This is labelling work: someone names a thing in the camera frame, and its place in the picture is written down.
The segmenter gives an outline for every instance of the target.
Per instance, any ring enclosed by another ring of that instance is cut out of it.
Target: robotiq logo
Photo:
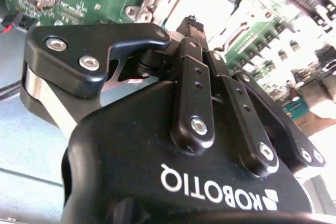
[[[224,202],[232,208],[240,208],[242,210],[259,210],[263,211],[263,206],[267,210],[278,210],[277,202],[279,202],[278,194],[275,190],[265,189],[266,196],[262,196],[261,199],[264,204],[261,203],[260,196],[258,194],[253,194],[250,192],[246,192],[242,189],[234,190],[231,186],[224,185],[222,188],[214,181],[208,180],[204,183],[204,185],[200,186],[200,181],[198,177],[194,177],[195,187],[192,191],[189,189],[189,174],[184,173],[183,179],[181,175],[175,171],[174,169],[169,168],[165,164],[162,164],[161,167],[163,171],[161,173],[161,183],[163,187],[171,191],[172,193],[176,193],[180,191],[183,187],[184,195],[187,197],[193,197],[196,199],[205,200],[206,198],[213,203],[221,203]],[[167,176],[175,177],[174,180],[170,179],[170,184],[167,181]]]

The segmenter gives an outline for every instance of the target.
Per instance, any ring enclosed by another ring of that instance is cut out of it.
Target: red wire
[[[6,34],[6,33],[8,33],[12,28],[13,28],[12,25],[7,26],[7,27],[2,31],[2,34]]]

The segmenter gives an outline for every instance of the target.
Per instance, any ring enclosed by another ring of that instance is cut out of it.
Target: silver screw
[[[216,52],[214,52],[214,58],[216,59],[216,60],[221,60],[220,58],[220,55],[218,54],[218,53],[216,53]]]
[[[159,35],[162,38],[166,37],[166,35],[161,30],[156,30],[156,34]]]
[[[99,62],[91,56],[83,56],[79,59],[79,64],[90,71],[96,71],[99,68]]]
[[[270,147],[268,147],[266,144],[264,144],[263,142],[261,142],[259,144],[259,150],[260,152],[263,154],[263,156],[267,159],[272,161],[274,159],[274,153],[271,150]]]
[[[195,42],[190,41],[189,43],[190,43],[190,45],[192,45],[193,47],[197,47],[197,44],[196,44]]]
[[[312,157],[309,155],[309,153],[305,149],[301,149],[301,155],[304,157],[305,160],[307,160],[309,163],[313,161]]]
[[[205,122],[200,118],[192,118],[191,127],[198,135],[201,136],[204,136],[208,132]]]
[[[321,164],[324,163],[324,159],[322,157],[322,155],[320,153],[318,153],[317,151],[313,151],[314,157],[317,159],[318,162],[320,162]]]
[[[126,8],[126,14],[127,14],[128,16],[130,16],[130,17],[134,16],[134,15],[135,15],[135,10],[134,10],[134,8],[132,8],[132,7],[127,7],[127,8]]]
[[[46,40],[46,45],[53,51],[62,52],[68,48],[64,40],[58,38],[49,38]]]
[[[148,23],[152,20],[153,15],[150,12],[144,12],[140,15],[140,20],[142,22]]]
[[[245,81],[247,81],[247,82],[250,81],[249,76],[247,76],[246,74],[243,73],[242,76],[243,76],[243,79],[244,79]]]

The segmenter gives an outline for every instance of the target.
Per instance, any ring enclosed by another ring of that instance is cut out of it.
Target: connector
[[[18,27],[21,23],[22,18],[23,18],[22,12],[20,11],[12,12],[4,17],[1,25],[4,27],[8,27],[8,26]]]
[[[19,27],[25,31],[28,31],[29,29],[32,29],[37,25],[38,21],[34,18],[30,18],[26,15],[24,15],[21,19],[21,22],[19,24]]]

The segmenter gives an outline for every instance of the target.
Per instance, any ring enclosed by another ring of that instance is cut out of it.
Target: black wire
[[[0,102],[8,101],[20,94],[21,81],[14,82],[0,89]]]

